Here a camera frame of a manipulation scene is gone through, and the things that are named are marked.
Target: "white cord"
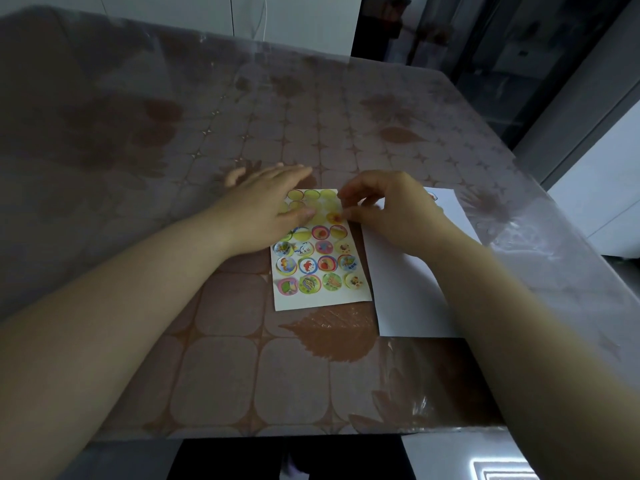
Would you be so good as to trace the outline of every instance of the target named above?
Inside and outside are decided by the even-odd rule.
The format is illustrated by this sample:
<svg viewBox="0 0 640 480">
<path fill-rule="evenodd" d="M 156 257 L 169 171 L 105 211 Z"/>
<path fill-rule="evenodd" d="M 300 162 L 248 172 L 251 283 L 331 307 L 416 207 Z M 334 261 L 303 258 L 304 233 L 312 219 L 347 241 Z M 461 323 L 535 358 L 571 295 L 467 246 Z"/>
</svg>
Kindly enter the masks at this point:
<svg viewBox="0 0 640 480">
<path fill-rule="evenodd" d="M 264 31 L 262 32 L 262 41 L 264 42 L 264 36 L 267 35 L 267 18 L 269 16 L 269 10 L 267 9 L 267 0 L 264 0 Z"/>
</svg>

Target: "white paper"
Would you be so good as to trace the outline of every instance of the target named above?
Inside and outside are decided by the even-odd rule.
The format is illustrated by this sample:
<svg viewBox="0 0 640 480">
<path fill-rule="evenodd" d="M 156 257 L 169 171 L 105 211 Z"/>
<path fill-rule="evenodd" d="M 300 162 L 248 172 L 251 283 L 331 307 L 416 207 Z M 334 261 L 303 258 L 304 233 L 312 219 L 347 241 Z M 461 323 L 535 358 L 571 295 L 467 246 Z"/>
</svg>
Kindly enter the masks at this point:
<svg viewBox="0 0 640 480">
<path fill-rule="evenodd" d="M 322 189 L 312 189 L 312 190 L 316 190 L 317 192 L 322 191 Z M 296 310 L 298 308 L 311 308 L 316 306 L 340 305 L 341 303 L 354 303 L 356 301 L 371 301 L 371 290 L 369 289 L 369 283 L 367 282 L 367 278 L 362 270 L 362 263 L 360 261 L 360 256 L 358 255 L 358 251 L 356 250 L 355 242 L 353 240 L 353 236 L 351 234 L 351 229 L 349 227 L 348 222 L 341 221 L 339 223 L 331 223 L 329 222 L 329 220 L 327 220 L 328 214 L 338 214 L 340 218 L 342 215 L 342 205 L 340 204 L 340 200 L 335 196 L 335 193 L 337 192 L 337 190 L 336 189 L 327 189 L 327 190 L 332 190 L 334 192 L 334 196 L 331 198 L 322 197 L 317 200 L 315 205 L 318 206 L 319 209 L 318 211 L 316 211 L 316 216 L 313 218 L 311 223 L 307 224 L 306 227 L 308 227 L 309 230 L 312 230 L 316 226 L 324 226 L 327 230 L 331 231 L 331 227 L 333 225 L 340 225 L 345 227 L 345 229 L 347 230 L 347 236 L 343 239 L 340 239 L 330 234 L 329 236 L 327 236 L 326 239 L 316 239 L 315 237 L 311 236 L 306 240 L 304 239 L 299 240 L 295 237 L 295 234 L 293 234 L 292 238 L 289 241 L 285 241 L 285 242 L 293 244 L 294 246 L 296 246 L 296 248 L 298 248 L 300 244 L 304 242 L 309 242 L 311 243 L 311 245 L 313 245 L 314 252 L 307 257 L 301 257 L 296 253 L 293 253 L 292 256 L 286 256 L 286 257 L 293 258 L 295 262 L 298 264 L 295 272 L 290 275 L 284 275 L 281 272 L 279 272 L 277 263 L 280 259 L 282 259 L 282 256 L 277 256 L 274 250 L 274 246 L 271 247 L 271 273 L 273 276 L 273 304 L 276 311 Z M 306 192 L 306 190 L 301 189 L 300 192 L 304 193 Z M 292 200 L 289 197 L 287 197 L 285 202 L 288 205 L 290 205 Z M 305 205 L 314 206 L 313 200 L 308 200 L 305 198 L 302 202 L 304 202 Z M 316 243 L 318 243 L 319 241 L 329 241 L 332 243 L 332 245 L 338 244 L 340 242 L 344 242 L 344 243 L 347 243 L 347 245 L 350 247 L 350 250 L 347 253 L 345 253 L 345 252 L 341 252 L 337 248 L 337 246 L 334 246 L 333 251 L 331 253 L 320 254 L 320 252 L 316 250 Z M 312 258 L 316 261 L 316 264 L 318 264 L 320 258 L 324 256 L 333 257 L 338 262 L 341 255 L 352 255 L 355 257 L 357 268 L 353 270 L 353 274 L 351 271 L 346 271 L 344 269 L 341 269 L 338 263 L 336 263 L 337 267 L 336 267 L 336 270 L 334 271 L 325 272 L 322 269 L 320 269 L 320 267 L 318 267 L 315 272 L 310 274 L 305 274 L 302 271 L 300 266 L 300 260 L 303 260 L 306 258 Z M 300 283 L 301 283 L 301 280 L 304 280 L 306 276 L 315 276 L 316 278 L 318 278 L 318 280 L 322 282 L 325 275 L 330 273 L 336 274 L 340 280 L 341 286 L 338 290 L 329 290 L 327 286 L 325 286 L 325 284 L 323 283 L 322 286 L 320 286 L 319 290 L 313 294 L 302 293 L 302 290 L 300 288 Z M 349 275 L 356 275 L 361 280 L 362 284 L 359 288 L 352 289 L 347 286 L 345 277 Z M 284 280 L 292 280 L 293 282 L 295 282 L 298 289 L 294 294 L 285 295 L 280 292 L 280 289 L 278 286 L 281 285 L 281 283 Z"/>
<path fill-rule="evenodd" d="M 425 190 L 464 233 L 479 242 L 473 226 L 451 189 Z M 384 207 L 384 199 L 378 202 Z M 384 237 L 362 227 L 374 304 L 382 337 L 460 337 L 449 306 L 429 267 L 404 254 Z"/>
</svg>

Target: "right hand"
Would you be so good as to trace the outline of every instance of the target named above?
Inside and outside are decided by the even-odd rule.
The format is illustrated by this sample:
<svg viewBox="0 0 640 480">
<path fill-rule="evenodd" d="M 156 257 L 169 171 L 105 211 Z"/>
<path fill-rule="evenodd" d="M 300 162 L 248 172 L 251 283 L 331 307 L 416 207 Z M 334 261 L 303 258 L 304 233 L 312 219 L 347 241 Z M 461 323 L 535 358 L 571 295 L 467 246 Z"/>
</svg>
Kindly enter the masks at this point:
<svg viewBox="0 0 640 480">
<path fill-rule="evenodd" d="M 458 232 L 422 185 L 402 171 L 364 171 L 338 197 L 347 220 L 371 227 L 405 253 L 425 260 Z M 381 198 L 384 209 L 374 205 Z"/>
</svg>

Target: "patterned tablecloth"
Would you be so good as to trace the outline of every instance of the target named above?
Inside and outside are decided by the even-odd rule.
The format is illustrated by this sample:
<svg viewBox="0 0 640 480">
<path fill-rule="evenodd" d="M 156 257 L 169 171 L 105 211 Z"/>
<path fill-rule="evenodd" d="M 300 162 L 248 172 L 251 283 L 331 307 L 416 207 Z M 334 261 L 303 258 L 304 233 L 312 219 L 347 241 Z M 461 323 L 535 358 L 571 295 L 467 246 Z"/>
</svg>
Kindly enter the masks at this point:
<svg viewBox="0 0 640 480">
<path fill-rule="evenodd" d="M 304 188 L 396 169 L 455 189 L 482 243 L 640 384 L 638 302 L 443 74 L 49 9 L 0 20 L 0 41 L 3 315 L 210 205 L 231 168 L 304 163 Z M 463 340 L 379 337 L 372 303 L 275 312 L 269 268 L 268 250 L 220 266 L 98 438 L 502 425 Z"/>
</svg>

